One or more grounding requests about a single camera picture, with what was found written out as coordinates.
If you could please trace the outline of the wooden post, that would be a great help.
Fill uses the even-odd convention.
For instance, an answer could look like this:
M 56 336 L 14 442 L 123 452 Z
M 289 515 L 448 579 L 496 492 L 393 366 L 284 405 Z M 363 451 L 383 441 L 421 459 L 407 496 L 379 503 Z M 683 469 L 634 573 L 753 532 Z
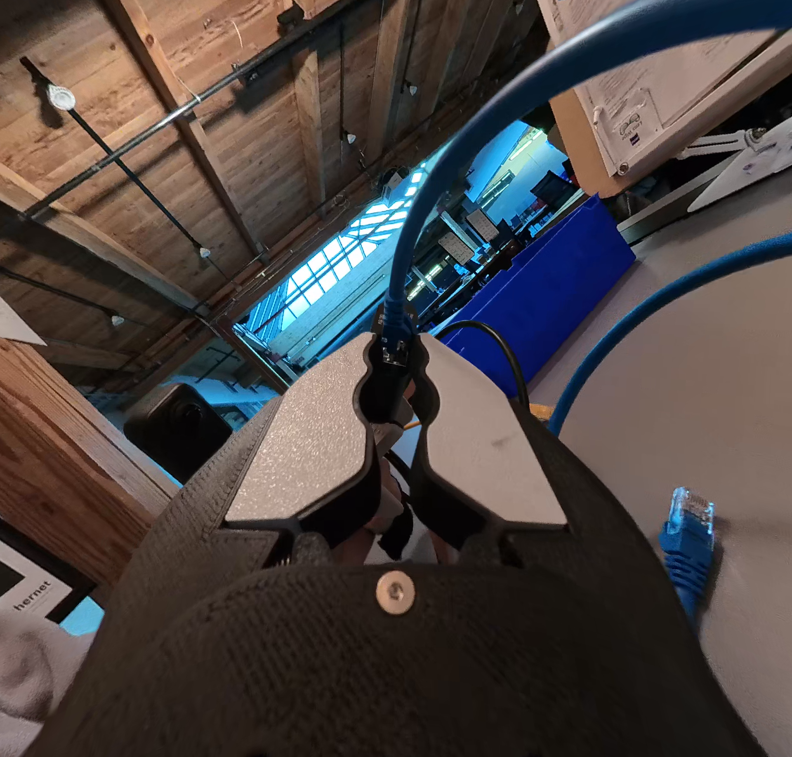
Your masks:
M 178 487 L 32 346 L 1 339 L 1 516 L 113 588 Z

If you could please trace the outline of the grey desk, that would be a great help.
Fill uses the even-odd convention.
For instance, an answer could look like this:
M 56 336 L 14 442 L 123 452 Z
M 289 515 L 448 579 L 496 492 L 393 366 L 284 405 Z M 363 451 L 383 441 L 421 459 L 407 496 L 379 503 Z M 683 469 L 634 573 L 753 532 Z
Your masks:
M 659 554 L 672 492 L 714 502 L 699 640 L 768 755 L 790 755 L 790 260 L 647 319 L 592 374 L 561 440 Z

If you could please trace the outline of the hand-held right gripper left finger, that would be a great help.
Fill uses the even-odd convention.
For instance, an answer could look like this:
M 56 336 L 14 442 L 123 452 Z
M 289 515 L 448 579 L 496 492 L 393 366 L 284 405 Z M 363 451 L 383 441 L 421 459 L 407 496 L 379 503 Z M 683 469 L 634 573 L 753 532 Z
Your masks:
M 321 534 L 341 545 L 380 506 L 380 461 L 360 391 L 375 339 L 362 334 L 312 367 L 282 396 L 252 454 L 224 525 Z

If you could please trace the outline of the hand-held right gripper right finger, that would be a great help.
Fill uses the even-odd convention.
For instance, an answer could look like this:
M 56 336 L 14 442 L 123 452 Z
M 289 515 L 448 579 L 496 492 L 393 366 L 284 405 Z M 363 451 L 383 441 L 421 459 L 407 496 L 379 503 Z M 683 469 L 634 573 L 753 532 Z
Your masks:
M 478 534 L 564 531 L 529 441 L 530 411 L 434 336 L 414 340 L 410 363 L 421 422 L 410 498 L 420 521 L 454 548 Z

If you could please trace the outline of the instruction sheet document stand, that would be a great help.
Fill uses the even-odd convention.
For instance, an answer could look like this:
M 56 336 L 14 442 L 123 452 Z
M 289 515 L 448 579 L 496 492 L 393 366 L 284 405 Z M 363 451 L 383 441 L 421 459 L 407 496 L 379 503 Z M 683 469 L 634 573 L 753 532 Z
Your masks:
M 537 0 L 549 48 L 633 0 Z M 579 187 L 614 197 L 790 74 L 790 30 L 654 53 L 549 100 Z

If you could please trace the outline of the black network splitter box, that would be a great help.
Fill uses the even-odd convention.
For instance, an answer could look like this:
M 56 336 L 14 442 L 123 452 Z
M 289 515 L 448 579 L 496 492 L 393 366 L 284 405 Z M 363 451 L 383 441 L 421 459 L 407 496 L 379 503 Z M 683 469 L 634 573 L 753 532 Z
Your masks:
M 383 305 L 374 313 L 371 332 L 376 339 L 369 350 L 371 377 L 363 388 L 363 411 L 373 423 L 395 422 L 398 407 L 407 387 L 407 367 L 387 360 L 382 347 Z

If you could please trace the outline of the blue plastic bin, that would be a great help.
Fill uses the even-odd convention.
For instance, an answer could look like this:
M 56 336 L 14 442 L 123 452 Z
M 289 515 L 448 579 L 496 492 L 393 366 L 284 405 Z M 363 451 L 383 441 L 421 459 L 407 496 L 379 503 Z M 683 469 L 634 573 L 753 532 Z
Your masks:
M 530 382 L 635 262 L 608 207 L 593 196 L 513 257 L 451 323 L 495 329 Z

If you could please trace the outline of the black framed marker sign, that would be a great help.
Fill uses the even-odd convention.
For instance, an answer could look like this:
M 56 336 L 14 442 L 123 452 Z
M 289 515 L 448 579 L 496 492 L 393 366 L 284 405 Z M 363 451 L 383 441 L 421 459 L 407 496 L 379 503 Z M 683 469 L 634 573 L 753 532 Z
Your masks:
M 31 538 L 1 521 L 1 610 L 60 625 L 96 588 L 96 582 Z

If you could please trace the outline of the white paper sheet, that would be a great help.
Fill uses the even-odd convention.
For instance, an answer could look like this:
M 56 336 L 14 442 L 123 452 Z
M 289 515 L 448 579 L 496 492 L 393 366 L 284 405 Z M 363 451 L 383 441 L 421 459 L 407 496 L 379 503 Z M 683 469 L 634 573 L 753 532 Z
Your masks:
M 4 299 L 1 299 L 1 338 L 31 346 L 47 346 Z

